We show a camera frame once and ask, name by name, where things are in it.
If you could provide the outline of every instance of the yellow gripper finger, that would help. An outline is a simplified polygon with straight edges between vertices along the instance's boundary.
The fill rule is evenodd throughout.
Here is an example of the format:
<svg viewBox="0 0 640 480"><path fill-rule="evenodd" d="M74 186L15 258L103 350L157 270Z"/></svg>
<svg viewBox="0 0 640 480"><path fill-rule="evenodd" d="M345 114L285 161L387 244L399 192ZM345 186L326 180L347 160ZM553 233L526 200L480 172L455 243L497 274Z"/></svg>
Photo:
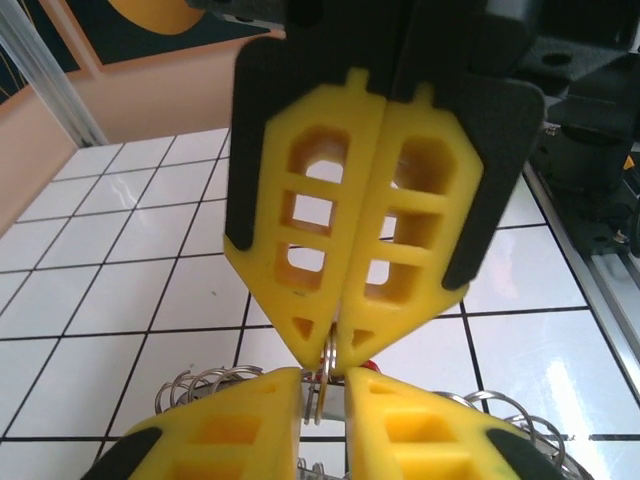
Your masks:
<svg viewBox="0 0 640 480"><path fill-rule="evenodd" d="M300 369L285 368L152 417L84 478L294 479L300 385Z"/></svg>
<svg viewBox="0 0 640 480"><path fill-rule="evenodd" d="M337 320L338 375L462 299L466 286L442 279L483 171L428 85L401 104L367 92L367 77L352 69L344 86L320 86L268 122L253 245L225 239L302 366L317 368ZM320 161L341 176L314 178ZM385 222L392 239L381 239Z"/></svg>

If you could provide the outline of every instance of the rectangular cutout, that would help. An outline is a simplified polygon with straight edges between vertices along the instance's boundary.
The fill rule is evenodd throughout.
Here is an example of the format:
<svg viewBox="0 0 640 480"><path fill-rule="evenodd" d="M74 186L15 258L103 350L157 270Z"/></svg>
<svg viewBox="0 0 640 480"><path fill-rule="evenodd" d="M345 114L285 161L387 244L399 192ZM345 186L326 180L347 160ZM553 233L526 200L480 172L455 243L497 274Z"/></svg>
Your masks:
<svg viewBox="0 0 640 480"><path fill-rule="evenodd" d="M349 141L346 130L323 126L309 128L291 144L289 171L341 183Z"/></svg>
<svg viewBox="0 0 640 480"><path fill-rule="evenodd" d="M330 235L335 204L329 200L286 191L280 224L320 235Z"/></svg>
<svg viewBox="0 0 640 480"><path fill-rule="evenodd" d="M450 443L456 438L441 416L431 412L387 414L385 428L391 443Z"/></svg>
<svg viewBox="0 0 640 480"><path fill-rule="evenodd" d="M252 415L212 415L202 422L191 443L204 445L252 445L262 421Z"/></svg>
<svg viewBox="0 0 640 480"><path fill-rule="evenodd" d="M370 265L376 265L379 260L373 260ZM364 289L364 295L371 300L389 303L407 303L411 300L415 293L415 286L418 275L422 270L412 265L403 265L400 263L389 263L389 276L386 282L382 284L370 283L367 280ZM377 281L382 278L382 274L378 273Z"/></svg>
<svg viewBox="0 0 640 480"><path fill-rule="evenodd" d="M326 254L319 250L278 243L274 275L276 281L293 288L315 291L320 288Z"/></svg>
<svg viewBox="0 0 640 480"><path fill-rule="evenodd" d="M431 249L438 237L442 215L396 211L393 243Z"/></svg>
<svg viewBox="0 0 640 480"><path fill-rule="evenodd" d="M394 180L400 188L445 195L457 162L441 138L409 138L402 146Z"/></svg>

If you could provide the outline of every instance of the metal ring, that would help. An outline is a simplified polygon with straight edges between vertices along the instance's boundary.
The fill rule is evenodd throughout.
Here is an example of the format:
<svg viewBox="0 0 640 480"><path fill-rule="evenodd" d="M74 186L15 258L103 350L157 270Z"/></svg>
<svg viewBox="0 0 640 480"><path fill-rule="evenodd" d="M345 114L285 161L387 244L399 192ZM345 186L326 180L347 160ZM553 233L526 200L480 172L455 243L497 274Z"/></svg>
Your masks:
<svg viewBox="0 0 640 480"><path fill-rule="evenodd" d="M329 385L329 377L336 368L336 324L331 325L329 336L324 344L324 357L322 359L322 367L320 373L320 390L318 391L318 404L316 406L314 422L320 425L322 420L322 410L324 402L327 398L327 386Z"/></svg>
<svg viewBox="0 0 640 480"><path fill-rule="evenodd" d="M475 403L480 400L500 400L516 408L524 417L525 422L527 422L527 427L529 428L528 433L529 433L529 437L531 438L531 443L535 445L536 429L533 425L533 420L531 420L531 415L529 415L529 412L527 412L522 405L520 405L518 402L516 402L512 398L509 398L500 392L494 392L493 390L481 390L479 392L465 395L464 399L471 403Z"/></svg>

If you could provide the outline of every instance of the metal coil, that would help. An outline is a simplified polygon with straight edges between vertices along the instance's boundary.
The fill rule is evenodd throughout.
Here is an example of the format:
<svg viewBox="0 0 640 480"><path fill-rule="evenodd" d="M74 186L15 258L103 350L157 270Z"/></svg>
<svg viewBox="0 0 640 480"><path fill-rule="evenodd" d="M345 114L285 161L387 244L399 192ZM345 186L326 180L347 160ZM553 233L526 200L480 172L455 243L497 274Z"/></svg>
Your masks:
<svg viewBox="0 0 640 480"><path fill-rule="evenodd" d="M335 368L335 357L332 352L332 345L328 344L326 348L326 360L323 361L320 370L317 372L301 370L303 386L304 388L308 387L306 405L303 412L305 423L308 423L311 417L316 420L316 424L319 423L321 418L325 418L323 416L326 413L323 410L325 397L321 396L320 392L326 391L327 385L333 385L338 388L344 386L340 379L330 378L331 369L327 367ZM172 382L162 385L155 397L155 412L160 414L180 405L186 405L262 374L262 369L255 366L238 366L229 369L212 368L198 375L194 375L188 370L184 371ZM529 437L531 443L562 471L565 478L568 480L594 480L578 462L567 454L566 445L560 431L544 418L529 414L522 405L512 398L491 390L481 390L464 396L440 391L432 393L474 410L478 410L476 404L482 401L501 401L511 405L519 413L502 420L522 430ZM327 418L335 419L335 412ZM546 428L549 434L542 433L536 428L536 425ZM299 480L347 480L350 478L349 474L342 479L325 474L324 466L321 463L314 463L309 469L305 459L298 459Z"/></svg>

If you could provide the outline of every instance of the black grout line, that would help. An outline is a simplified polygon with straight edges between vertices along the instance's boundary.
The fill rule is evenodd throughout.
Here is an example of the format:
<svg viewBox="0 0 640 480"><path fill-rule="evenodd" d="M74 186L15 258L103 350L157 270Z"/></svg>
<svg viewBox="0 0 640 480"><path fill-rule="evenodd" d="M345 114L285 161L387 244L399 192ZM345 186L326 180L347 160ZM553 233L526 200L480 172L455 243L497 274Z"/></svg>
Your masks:
<svg viewBox="0 0 640 480"><path fill-rule="evenodd" d="M59 340L63 338L98 338L98 337L129 337L132 335L166 335L171 333L207 333L207 332L236 332L241 330L271 330L274 326L269 325L246 325L244 327L198 327L198 328L177 328L164 330L131 330L122 332L96 332L96 333L69 333L64 335L40 335L34 337L11 337L0 338L0 343L24 342L27 340Z"/></svg>
<svg viewBox="0 0 640 480"><path fill-rule="evenodd" d="M536 228L536 227L547 227L548 225L546 223L530 223L527 225L509 225L506 227L498 227L496 228L496 231L502 231L502 230L520 230L520 229L524 229L524 228Z"/></svg>
<svg viewBox="0 0 640 480"><path fill-rule="evenodd" d="M300 443L344 443L347 437L344 435L333 437L300 437Z"/></svg>
<svg viewBox="0 0 640 480"><path fill-rule="evenodd" d="M589 311L587 305L575 306L575 307L549 307L549 308L531 308L528 310L496 310L495 312L467 312L466 315L469 318L475 317L493 317L493 316L505 316L505 315L532 315L536 313L563 313L563 312L583 312Z"/></svg>
<svg viewBox="0 0 640 480"><path fill-rule="evenodd" d="M209 178L207 179L207 181L204 184L204 187L202 189L202 194L200 195L200 200L202 201L204 199L204 196L207 193L207 189L209 188L209 183L211 182L211 179L213 178L213 175L216 171L216 167L218 166L218 159L220 158L221 154L222 154L222 150L224 149L225 143L227 142L229 138L229 131L227 131L227 135L225 136L222 145L220 146L220 151L218 152L218 156L216 159L216 162L213 164L213 168L211 169L211 172L209 172ZM156 317L158 315L158 312L160 311L160 307L162 305L162 302L164 300L164 296L167 293L167 290L169 288L169 284L171 283L171 279L173 278L173 273L175 272L175 269L178 265L178 260L180 259L180 256L182 254L182 251L184 250L184 247L187 243L187 240L189 238L189 234L191 233L191 228L193 227L193 224L196 220L196 217L198 216L198 211L200 210L200 206L201 203L199 203L196 208L194 209L193 215L191 217L191 221L189 223L189 226L187 227L187 230L185 232L184 238L182 240L182 244L180 245L180 249L178 250L178 256L177 258L173 261L173 265L171 266L171 270L169 271L169 275L167 276L167 280L164 284L164 287L162 289L162 292L160 293L160 298L158 298L158 303L156 304L156 308L153 312L153 315L151 316L151 321L149 322L149 325L147 327L147 330L144 334L144 337L142 339L142 342L140 343L140 348L138 349L138 352L136 354L136 357L133 361L133 365L131 366L131 370L129 371L129 374L127 375L127 379L124 383L124 386L122 388L122 392L120 393L120 397L118 398L118 402L116 403L115 409L113 411L113 414L111 415L111 420L109 421L109 424L107 425L107 429L105 431L105 436L109 435L109 432L111 431L111 429L113 428L113 424L115 423L116 417L118 416L118 413L120 411L120 407L122 406L122 402L124 401L124 397L127 394L127 390L129 389L129 384L131 383L131 379L133 378L133 375L135 373L135 370L138 366L138 362L140 361L140 357L142 356L142 352L144 350L144 347L147 343L147 339L149 338L149 334L153 328L153 324L156 320ZM100 455L102 453L104 444L98 449L98 455Z"/></svg>
<svg viewBox="0 0 640 480"><path fill-rule="evenodd" d="M238 360L240 359L240 350L242 349L242 340L244 339L244 331L247 328L247 317L249 316L249 305L251 305L251 293L247 294L247 303L244 306L244 312L242 313L242 324L240 325L240 333L238 334L238 343L236 345L236 353L233 355L233 366L238 366Z"/></svg>
<svg viewBox="0 0 640 480"><path fill-rule="evenodd" d="M560 254L562 255L562 258L564 258L564 263L567 266L567 268L569 269L569 272L571 273L571 276L573 277L573 281L575 282L575 284L577 285L578 289L580 290L580 294L582 295L582 298L584 299L585 303L588 306L588 310L591 312L591 318L593 318L593 321L595 322L596 326L598 327L598 331L600 332L600 336L602 337L602 339L604 340L605 345L607 346L607 348L609 349L609 353L611 354L611 357L613 357L613 361L615 362L616 366L618 367L618 371L620 372L620 374L622 375L622 378L624 379L627 388L629 389L629 392L631 393L631 396L633 397L634 401L636 402L636 405L640 408L640 396L638 396L636 394L636 391L634 389L634 385L633 382L631 381L631 377L629 377L629 375L627 374L626 369L624 368L624 366L622 365L622 362L620 360L620 358L618 357L618 355L616 354L616 350L613 347L613 345L611 344L611 341L609 340L609 337L605 334L605 330L604 327L602 326L598 315L596 315L596 312L593 308L593 305L591 305L591 302L589 301L589 297L587 296L586 292L584 291L584 288L582 287L582 283L580 283L580 280L578 279L578 276L576 275L576 272L573 270L573 267L571 266L571 263L569 262L569 258L567 257L566 253L564 252L564 249L562 248L562 245L560 244L560 240L558 240L558 236L556 235L556 232L553 231L553 228L551 228L551 224L549 223L549 218L547 217L547 213L544 211L544 208L542 208L542 205L540 204L540 201L538 200L538 197L536 197L535 195L533 195L533 189L531 188L531 183L529 181L529 179L526 177L526 175L523 176L525 183L527 184L527 187L529 188L529 191L531 192L533 199L536 202L536 205L538 206L538 209L540 210L540 212L542 213L542 217L544 218L546 224L549 227L549 231L551 232L551 236L553 237L553 240L556 243L556 246L558 247L558 250L560 251ZM546 189L544 188L544 182L542 179L539 179L540 183L543 186L543 189L545 190L546 193ZM551 199L549 199L551 202L551 205L553 208L555 208L555 206L553 205L553 202L551 201Z"/></svg>
<svg viewBox="0 0 640 480"><path fill-rule="evenodd" d="M484 382L482 381L482 373L480 372L480 362L478 362L476 346L473 343L473 335L471 334L471 326L469 325L469 319L467 318L467 310L464 306L464 301L460 302L460 313L462 313L464 333L467 337L467 344L469 345L469 354L471 355L471 363L473 364L473 372L476 377L476 383L478 384L478 390L484 390ZM482 410L484 413L490 414L489 403L486 400L482 400Z"/></svg>

